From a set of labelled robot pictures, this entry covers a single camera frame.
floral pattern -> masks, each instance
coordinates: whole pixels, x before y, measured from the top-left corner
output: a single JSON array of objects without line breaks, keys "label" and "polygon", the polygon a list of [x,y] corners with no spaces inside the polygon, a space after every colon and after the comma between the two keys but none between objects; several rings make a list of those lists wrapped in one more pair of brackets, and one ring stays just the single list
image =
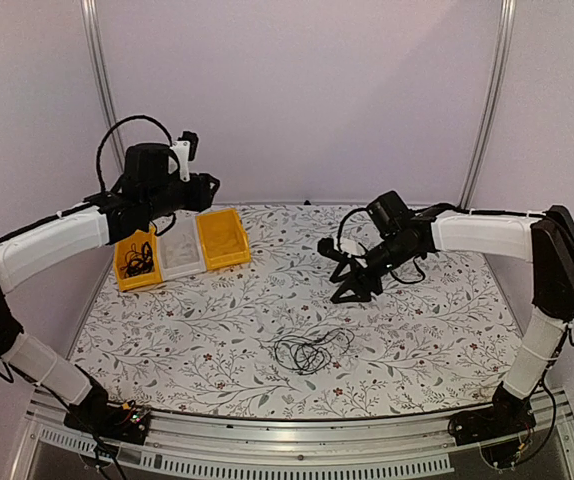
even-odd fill
[{"label": "floral pattern", "polygon": [[[180,278],[149,291],[107,279],[73,361],[115,399],[178,412],[257,418],[338,418],[428,412],[489,400],[507,372],[519,331],[481,255],[439,253],[427,279],[365,304],[334,305],[335,264],[316,252],[347,206],[241,206],[252,262]],[[345,236],[375,245],[368,218]],[[396,271],[417,275],[413,265]],[[342,327],[349,348],[300,376],[275,361],[285,334]]]}]

empty yellow bin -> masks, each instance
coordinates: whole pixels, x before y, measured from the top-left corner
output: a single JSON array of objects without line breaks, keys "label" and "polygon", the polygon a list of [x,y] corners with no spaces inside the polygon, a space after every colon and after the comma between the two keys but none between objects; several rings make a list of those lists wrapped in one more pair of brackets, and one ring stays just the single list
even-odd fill
[{"label": "empty yellow bin", "polygon": [[[158,256],[156,254],[157,244],[156,235],[154,235],[155,231],[153,227],[151,227],[147,233],[138,230],[131,237],[121,240],[116,244],[114,251],[114,273],[116,274],[116,281],[118,282],[118,288],[121,292],[145,287],[147,285],[155,285],[163,281],[158,264]],[[151,246],[154,269],[150,273],[142,273],[134,277],[128,277],[125,272],[125,267],[132,255],[130,252],[136,251],[140,253],[145,242],[149,242]]]},{"label": "empty yellow bin", "polygon": [[247,233],[235,209],[198,215],[196,222],[207,270],[251,261]]}]

table surface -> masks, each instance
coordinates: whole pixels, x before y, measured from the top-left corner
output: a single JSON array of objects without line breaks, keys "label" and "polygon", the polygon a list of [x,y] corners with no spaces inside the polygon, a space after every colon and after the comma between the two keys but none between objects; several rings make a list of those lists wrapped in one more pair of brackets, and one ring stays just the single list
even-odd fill
[{"label": "table surface", "polygon": [[[163,410],[255,418],[375,417],[488,401],[520,332],[484,257],[430,255],[427,279],[367,304],[334,305],[334,262],[316,253],[349,206],[240,206],[252,262],[121,293],[110,274],[72,360],[116,400]],[[368,218],[345,236],[375,245]],[[403,279],[413,265],[397,270]],[[351,330],[348,351],[301,376],[273,346],[285,334]]]}]

vertical metal post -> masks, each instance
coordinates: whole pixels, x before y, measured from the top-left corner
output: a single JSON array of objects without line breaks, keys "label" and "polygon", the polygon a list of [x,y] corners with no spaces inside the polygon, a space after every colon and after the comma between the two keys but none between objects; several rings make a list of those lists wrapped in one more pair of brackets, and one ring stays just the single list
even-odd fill
[{"label": "vertical metal post", "polygon": [[471,163],[469,164],[469,170],[467,171],[465,185],[463,186],[460,201],[458,202],[458,206],[461,208],[468,208],[471,204],[474,190],[476,189],[476,182],[480,174],[480,168],[485,157],[485,151],[487,150],[487,144],[489,143],[496,106],[498,105],[500,90],[505,76],[507,58],[509,57],[515,8],[515,0],[503,0],[500,11],[500,24],[498,26],[496,53],[494,55],[494,64],[489,89],[487,91],[485,109],[483,110],[483,117],[476,137],[476,143],[474,144],[474,152]]},{"label": "vertical metal post", "polygon": [[[80,3],[83,10],[83,23],[85,25],[85,34],[87,35],[89,56],[91,57],[91,64],[94,70],[96,88],[98,89],[98,97],[105,118],[105,125],[109,130],[109,128],[116,123],[117,119],[100,40],[96,0],[80,0]],[[122,172],[124,169],[123,158],[125,157],[125,148],[120,132],[116,131],[112,134],[111,147],[114,152],[116,164],[118,165],[118,171]]]}]

cable in yellow bin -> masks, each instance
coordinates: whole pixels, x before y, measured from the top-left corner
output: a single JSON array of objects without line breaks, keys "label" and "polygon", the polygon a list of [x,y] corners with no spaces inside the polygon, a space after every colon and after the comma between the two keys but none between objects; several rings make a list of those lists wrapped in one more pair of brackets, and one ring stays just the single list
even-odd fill
[{"label": "cable in yellow bin", "polygon": [[198,215],[196,223],[207,270],[251,261],[247,233],[235,209]]},{"label": "cable in yellow bin", "polygon": [[155,229],[137,231],[121,240],[114,250],[114,273],[121,292],[163,281],[157,255]]}]

